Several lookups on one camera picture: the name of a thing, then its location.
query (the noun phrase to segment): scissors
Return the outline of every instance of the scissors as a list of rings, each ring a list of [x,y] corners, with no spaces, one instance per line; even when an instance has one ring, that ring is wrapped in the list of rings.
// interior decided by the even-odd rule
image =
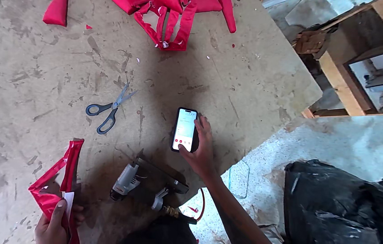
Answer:
[[[122,89],[122,92],[121,94],[118,96],[118,98],[116,99],[116,101],[114,103],[109,103],[107,105],[99,105],[99,104],[91,104],[89,106],[86,107],[86,114],[89,115],[89,116],[95,116],[95,115],[98,115],[99,113],[109,109],[109,108],[112,108],[112,112],[110,112],[110,114],[108,115],[107,119],[96,129],[97,133],[100,134],[100,135],[103,135],[103,134],[106,134],[107,131],[109,131],[113,125],[115,125],[115,122],[116,122],[116,118],[115,118],[115,114],[116,112],[118,111],[118,106],[124,102],[125,100],[129,99],[130,97],[132,97],[137,91],[133,91],[132,93],[126,95],[124,97],[124,94],[125,94],[125,91],[128,89],[128,85],[130,83],[127,82],[127,84],[124,86],[124,89]],[[91,108],[97,108],[98,110],[94,113],[91,113],[89,110]],[[108,127],[106,130],[102,131],[101,128],[107,124],[107,122],[109,120],[112,120],[112,124],[110,124],[110,127]]]

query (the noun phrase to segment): scissor blade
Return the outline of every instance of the scissor blade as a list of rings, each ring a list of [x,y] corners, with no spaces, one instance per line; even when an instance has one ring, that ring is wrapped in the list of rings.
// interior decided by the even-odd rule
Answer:
[[[129,99],[131,96],[133,96],[134,94],[136,94],[136,92],[138,92],[138,91],[139,91],[139,90],[137,90],[137,91],[133,91],[132,93],[130,93],[130,94],[124,96],[124,97],[122,98],[122,100],[121,100],[119,103],[122,103],[123,101]]]
[[[124,94],[125,94],[125,91],[128,89],[128,85],[129,85],[130,83],[129,82],[127,82],[127,84],[124,86],[124,89],[122,89],[122,91],[121,91],[121,94],[118,96],[118,98],[116,99],[116,103],[121,103],[121,100],[122,100],[122,97],[124,96]]]

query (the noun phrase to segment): black phone case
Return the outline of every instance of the black phone case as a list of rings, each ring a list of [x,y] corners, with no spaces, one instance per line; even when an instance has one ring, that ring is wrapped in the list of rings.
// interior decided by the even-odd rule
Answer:
[[[178,152],[178,153],[179,153],[179,150],[173,149],[173,139],[175,138],[176,126],[178,125],[178,118],[179,118],[179,110],[180,109],[185,109],[185,110],[196,112],[196,119],[197,119],[197,114],[198,114],[198,112],[196,110],[194,110],[194,109],[183,108],[183,107],[179,107],[178,108],[178,110],[176,112],[175,126],[174,126],[174,129],[172,131],[172,138],[170,140],[170,149],[173,152]],[[199,136],[197,134],[196,126],[194,126],[193,141],[191,142],[191,153],[195,152],[198,147],[199,147]]]

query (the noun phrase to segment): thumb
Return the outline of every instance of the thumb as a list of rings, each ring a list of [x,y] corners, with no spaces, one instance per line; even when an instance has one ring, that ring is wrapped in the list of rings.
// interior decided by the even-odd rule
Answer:
[[[54,208],[53,215],[51,215],[51,221],[48,225],[48,229],[57,229],[62,227],[62,217],[66,210],[66,201],[60,200]]]
[[[182,144],[179,144],[178,148],[179,148],[179,154],[181,154],[181,156],[185,160],[188,160],[188,159],[190,159],[193,156],[193,154],[190,153],[189,151],[187,151],[187,149],[185,149],[185,147]]]

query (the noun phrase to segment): hand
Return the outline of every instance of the hand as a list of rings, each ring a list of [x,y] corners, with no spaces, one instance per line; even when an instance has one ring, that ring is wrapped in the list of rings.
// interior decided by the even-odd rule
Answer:
[[[190,164],[191,168],[204,181],[218,176],[214,167],[213,159],[213,135],[208,119],[199,114],[199,120],[194,120],[197,132],[199,133],[199,147],[194,153],[190,153],[182,144],[178,145],[179,153]]]
[[[73,205],[73,215],[75,223],[80,225],[84,220],[84,216],[81,213],[83,207]],[[60,200],[54,208],[51,220],[48,221],[45,214],[42,214],[39,219],[38,225],[35,228],[36,244],[66,244],[68,238],[66,236],[66,230],[62,227],[62,217],[66,213],[66,201]]]

